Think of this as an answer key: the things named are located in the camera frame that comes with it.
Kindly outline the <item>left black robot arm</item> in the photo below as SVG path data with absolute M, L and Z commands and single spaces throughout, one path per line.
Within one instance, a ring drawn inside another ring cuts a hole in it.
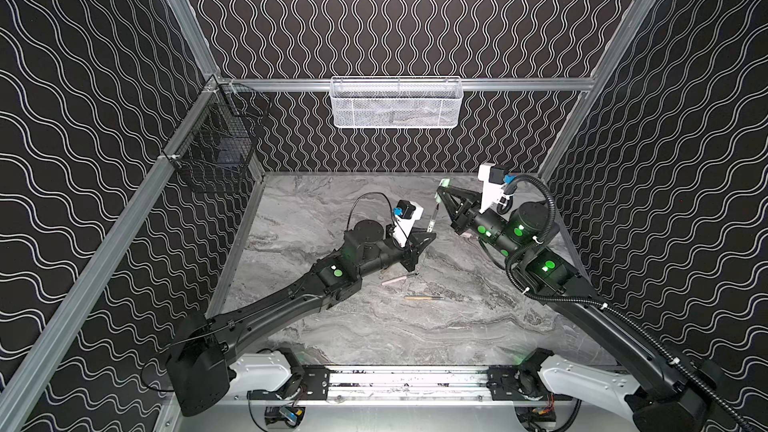
M 367 275 L 396 264 L 413 272 L 436 237 L 417 228 L 401 246 L 392 225 L 362 220 L 344 232 L 339 248 L 285 288 L 211 318 L 190 313 L 176 328 L 165 358 L 181 414 L 193 417 L 223 399 L 236 379 L 235 362 L 252 343 L 347 300 L 361 290 Z

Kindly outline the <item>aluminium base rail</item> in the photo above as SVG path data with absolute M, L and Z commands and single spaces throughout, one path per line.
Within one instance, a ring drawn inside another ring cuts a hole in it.
M 580 399 L 606 410 L 626 407 L 639 383 L 617 370 L 582 366 L 558 356 L 536 372 L 513 366 L 335 366 L 306 365 L 291 372 L 263 356 L 249 356 L 234 367 L 223 392 L 212 384 L 195 389 L 203 407 L 251 399 L 265 403 L 321 402 L 339 405 L 544 405 Z

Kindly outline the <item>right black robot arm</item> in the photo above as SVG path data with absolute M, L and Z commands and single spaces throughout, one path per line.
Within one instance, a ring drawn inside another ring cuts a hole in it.
M 612 410 L 639 431 L 700 431 L 720 409 L 741 431 L 754 425 L 717 392 L 722 371 L 712 361 L 694 363 L 593 288 L 589 279 L 554 253 L 556 204 L 534 177 L 514 178 L 484 205 L 481 193 L 441 185 L 437 195 L 457 234 L 477 237 L 485 252 L 504 257 L 500 267 L 525 297 L 544 303 L 585 331 L 611 354 L 635 383 Z

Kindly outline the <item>pink pen center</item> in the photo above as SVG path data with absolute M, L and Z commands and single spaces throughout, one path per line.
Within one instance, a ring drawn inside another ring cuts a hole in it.
M 398 276 L 398 277 L 395 277 L 395 278 L 383 281 L 383 282 L 381 282 L 381 285 L 382 286 L 388 286 L 388 285 L 396 284 L 396 283 L 405 281 L 408 278 L 415 277 L 416 275 L 418 275 L 418 274 L 415 273 L 415 272 L 414 273 L 408 273 L 408 274 L 405 274 L 405 275 L 402 275 L 402 276 Z

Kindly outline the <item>green pen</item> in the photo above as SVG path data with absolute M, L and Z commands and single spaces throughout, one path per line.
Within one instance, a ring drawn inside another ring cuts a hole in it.
M 436 204 L 435 204 L 435 207 L 434 207 L 434 209 L 432 211 L 432 213 L 430 214 L 428 226 L 427 226 L 427 229 L 426 229 L 427 232 L 432 232 L 434 230 L 434 227 L 435 227 L 435 224 L 436 224 L 436 221 L 437 221 L 437 217 L 439 215 L 440 205 L 441 205 L 440 201 L 437 201 Z

